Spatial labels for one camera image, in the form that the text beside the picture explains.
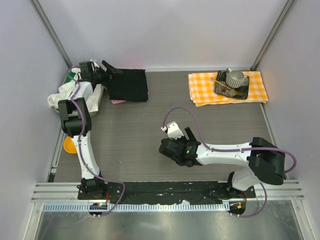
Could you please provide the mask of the orange checkered cloth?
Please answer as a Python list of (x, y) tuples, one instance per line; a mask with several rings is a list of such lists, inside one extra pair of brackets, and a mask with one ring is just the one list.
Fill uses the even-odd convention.
[(188, 74), (190, 99), (196, 107), (204, 105), (237, 104), (237, 103), (266, 103), (267, 92), (259, 71), (245, 71), (249, 76), (247, 99), (235, 99), (215, 93), (217, 72), (202, 72)]

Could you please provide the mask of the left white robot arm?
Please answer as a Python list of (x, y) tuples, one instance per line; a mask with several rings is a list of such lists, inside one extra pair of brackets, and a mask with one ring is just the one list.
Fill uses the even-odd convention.
[(101, 64), (94, 60), (79, 63), (74, 76), (66, 75), (74, 81), (75, 89), (67, 99), (58, 101), (62, 130), (74, 144), (81, 167), (81, 180), (77, 186), (80, 200), (108, 198), (106, 180), (102, 177), (91, 144), (92, 119), (87, 100), (98, 85), (107, 88), (111, 78), (123, 71), (105, 60)]

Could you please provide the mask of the white printed t shirt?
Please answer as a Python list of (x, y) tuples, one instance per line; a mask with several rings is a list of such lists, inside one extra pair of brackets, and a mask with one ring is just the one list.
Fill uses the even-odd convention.
[[(67, 99), (70, 94), (76, 89), (74, 82), (68, 82), (63, 85), (61, 85), (58, 88), (58, 93), (51, 94), (47, 98), (47, 102), (49, 107), (53, 108), (53, 110), (58, 113), (58, 102), (60, 100)], [(88, 111), (91, 116), (96, 114), (99, 111), (99, 105), (102, 100), (102, 96), (104, 93), (104, 88), (101, 85), (97, 85), (93, 91), (93, 93), (88, 97), (86, 100), (86, 105), (88, 108)]]

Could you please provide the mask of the grey laundry basket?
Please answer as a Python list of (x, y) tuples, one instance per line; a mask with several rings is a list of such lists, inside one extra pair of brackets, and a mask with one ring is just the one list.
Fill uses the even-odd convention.
[[(79, 67), (72, 68), (68, 73), (72, 78), (76, 80), (81, 78)], [(66, 100), (68, 97), (72, 95), (73, 91), (75, 90), (76, 90), (76, 82), (67, 77), (65, 79), (64, 84), (58, 88), (58, 93), (51, 94), (47, 98), (49, 107), (53, 108), (58, 113), (59, 112), (58, 102), (60, 100)], [(86, 105), (89, 111), (89, 115), (91, 117), (96, 115), (97, 112), (99, 111), (99, 106), (102, 101), (103, 93), (104, 93), (103, 86), (101, 84), (98, 84), (95, 87), (93, 93), (86, 100)]]

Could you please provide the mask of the black t shirt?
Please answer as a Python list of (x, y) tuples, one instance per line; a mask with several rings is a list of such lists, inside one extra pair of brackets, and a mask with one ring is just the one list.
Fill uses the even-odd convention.
[(108, 93), (110, 100), (146, 102), (149, 99), (146, 71), (123, 69), (122, 74), (111, 77)]

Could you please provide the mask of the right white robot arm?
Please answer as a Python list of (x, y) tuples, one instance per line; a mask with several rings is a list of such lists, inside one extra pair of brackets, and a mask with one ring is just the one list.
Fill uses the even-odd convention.
[(284, 183), (285, 153), (264, 138), (254, 137), (250, 142), (235, 145), (214, 145), (201, 143), (190, 128), (181, 130), (176, 122), (161, 130), (167, 138), (161, 140), (159, 153), (179, 166), (241, 166), (241, 170), (229, 174), (229, 190), (244, 192), (260, 183), (274, 186)]

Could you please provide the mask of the pink towel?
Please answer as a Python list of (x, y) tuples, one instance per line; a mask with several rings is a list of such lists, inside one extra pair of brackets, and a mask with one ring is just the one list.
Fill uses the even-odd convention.
[(111, 100), (111, 103), (113, 105), (117, 105), (117, 104), (121, 104), (121, 103), (125, 103), (125, 102), (126, 102), (126, 100), (116, 100), (116, 99)]

